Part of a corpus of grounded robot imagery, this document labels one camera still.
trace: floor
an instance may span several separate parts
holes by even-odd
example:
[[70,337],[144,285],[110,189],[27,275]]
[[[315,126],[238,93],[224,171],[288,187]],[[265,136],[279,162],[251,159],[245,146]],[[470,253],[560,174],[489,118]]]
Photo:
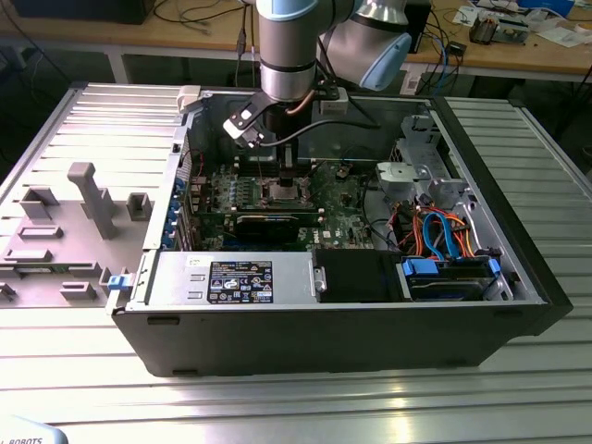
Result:
[[[113,76],[106,56],[92,53],[51,51],[48,56],[74,81],[111,82]],[[0,56],[0,178],[10,170],[15,160],[26,149],[36,131],[45,122],[66,83],[39,53],[26,53],[28,66],[22,72],[6,67]],[[227,60],[200,59],[183,63],[178,58],[148,55],[128,55],[126,63],[135,83],[186,84],[229,86],[233,82],[235,63]],[[248,63],[241,67],[240,86],[251,86]],[[402,74],[388,88],[396,93]],[[509,97],[521,100],[549,133],[554,133],[566,109],[572,105],[574,86],[571,83],[549,81],[514,81],[505,79],[475,79],[459,76],[443,81],[439,95],[473,97]],[[432,93],[425,89],[423,93]],[[572,125],[559,142],[566,153],[586,173],[592,164],[582,155],[582,148],[592,145],[592,104],[581,106]]]

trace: wooden workbench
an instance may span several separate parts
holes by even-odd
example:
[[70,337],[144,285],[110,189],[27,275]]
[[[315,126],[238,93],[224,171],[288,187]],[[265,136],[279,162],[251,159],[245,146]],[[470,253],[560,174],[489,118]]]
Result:
[[[181,8],[207,5],[209,0],[179,0]],[[541,80],[577,81],[586,74],[592,63],[592,45],[578,45],[564,48],[549,42],[535,34],[528,37],[526,44],[494,43],[479,45],[469,42],[469,28],[454,25],[453,9],[464,5],[463,0],[435,0],[436,14],[440,24],[450,38],[467,45],[461,73],[489,75]],[[213,15],[237,7],[231,0],[223,0],[217,6],[194,11],[191,17],[199,18]],[[73,49],[79,51],[97,51],[108,55],[117,82],[129,82],[122,56],[139,54],[151,56],[185,56],[198,58],[236,57],[235,46],[241,26],[240,11],[231,12],[210,21],[207,27],[210,34],[189,29],[178,23],[168,23],[151,14],[142,25],[120,25],[107,22],[61,20],[49,18],[19,18],[14,9],[13,18],[39,45]],[[164,4],[159,13],[171,19],[178,18],[174,0]],[[592,12],[575,8],[570,19],[592,19]],[[247,19],[247,33],[251,32]],[[24,39],[0,15],[0,45],[23,45]],[[424,39],[418,54],[408,55],[404,68],[406,87],[413,77],[431,70],[430,64],[438,62],[438,54],[429,39]]]

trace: motherboard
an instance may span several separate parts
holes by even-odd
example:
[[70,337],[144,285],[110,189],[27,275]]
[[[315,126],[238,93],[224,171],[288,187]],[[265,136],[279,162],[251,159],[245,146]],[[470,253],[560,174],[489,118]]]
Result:
[[351,164],[321,161],[289,187],[220,166],[191,178],[185,207],[195,251],[371,249],[361,211],[365,176]]

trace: warning label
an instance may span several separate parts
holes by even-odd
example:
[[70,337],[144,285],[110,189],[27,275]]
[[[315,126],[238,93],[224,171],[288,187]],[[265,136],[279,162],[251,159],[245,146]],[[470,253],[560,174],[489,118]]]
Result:
[[271,262],[212,262],[207,301],[210,303],[271,303],[274,282]]

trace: green circuit board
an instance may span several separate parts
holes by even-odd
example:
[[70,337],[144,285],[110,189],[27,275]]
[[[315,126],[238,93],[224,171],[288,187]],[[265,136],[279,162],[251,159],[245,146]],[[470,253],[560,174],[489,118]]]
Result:
[[[201,238],[196,249],[301,252],[374,248],[360,207],[364,181],[347,174],[349,167],[326,162],[311,177],[295,179],[290,196],[282,194],[276,179],[241,177],[223,168],[207,179],[198,191],[199,204],[192,206],[199,231],[196,237]],[[244,216],[298,220],[298,235],[291,242],[241,241],[235,229]]]

